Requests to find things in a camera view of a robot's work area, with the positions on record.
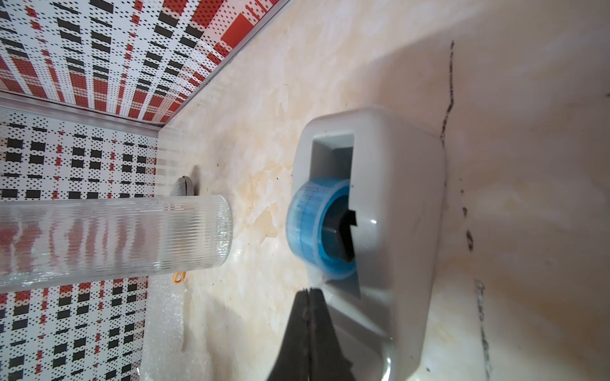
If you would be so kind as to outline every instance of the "patterned wall panel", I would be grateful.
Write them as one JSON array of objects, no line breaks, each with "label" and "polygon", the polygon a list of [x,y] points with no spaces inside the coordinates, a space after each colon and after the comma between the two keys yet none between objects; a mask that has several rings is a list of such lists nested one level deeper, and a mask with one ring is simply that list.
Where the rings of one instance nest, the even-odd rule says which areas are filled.
[{"label": "patterned wall panel", "polygon": [[278,0],[0,0],[0,90],[164,123]]},{"label": "patterned wall panel", "polygon": [[[0,200],[152,196],[156,146],[0,107]],[[0,380],[138,380],[147,287],[141,277],[0,294]]]}]

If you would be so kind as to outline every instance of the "beige marble surface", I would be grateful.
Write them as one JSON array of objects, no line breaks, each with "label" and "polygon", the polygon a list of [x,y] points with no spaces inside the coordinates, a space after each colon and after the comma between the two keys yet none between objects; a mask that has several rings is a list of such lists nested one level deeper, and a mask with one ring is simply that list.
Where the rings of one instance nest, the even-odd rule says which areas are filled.
[{"label": "beige marble surface", "polygon": [[159,134],[157,194],[190,174],[234,215],[227,263],[187,276],[206,379],[266,378],[307,285],[284,233],[303,127],[380,105],[440,135],[452,41],[447,193],[412,379],[609,379],[609,36],[605,0],[292,0]]}]

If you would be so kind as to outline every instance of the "ribbed glass vase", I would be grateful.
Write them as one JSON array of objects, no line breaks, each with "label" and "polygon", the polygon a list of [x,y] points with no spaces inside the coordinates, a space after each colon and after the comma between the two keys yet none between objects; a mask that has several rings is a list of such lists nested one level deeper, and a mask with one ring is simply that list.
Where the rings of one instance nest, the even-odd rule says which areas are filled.
[{"label": "ribbed glass vase", "polygon": [[222,196],[0,202],[0,293],[220,266]]}]

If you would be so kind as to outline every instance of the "blue tape roll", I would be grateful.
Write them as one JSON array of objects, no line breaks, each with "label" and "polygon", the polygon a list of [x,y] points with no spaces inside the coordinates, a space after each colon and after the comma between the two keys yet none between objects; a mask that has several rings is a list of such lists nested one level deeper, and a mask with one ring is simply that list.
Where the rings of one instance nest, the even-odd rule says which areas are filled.
[{"label": "blue tape roll", "polygon": [[349,180],[315,179],[296,192],[288,208],[286,238],[290,250],[329,279],[344,279],[356,272],[356,261],[330,257],[322,245],[322,222],[328,208],[349,193]]}]

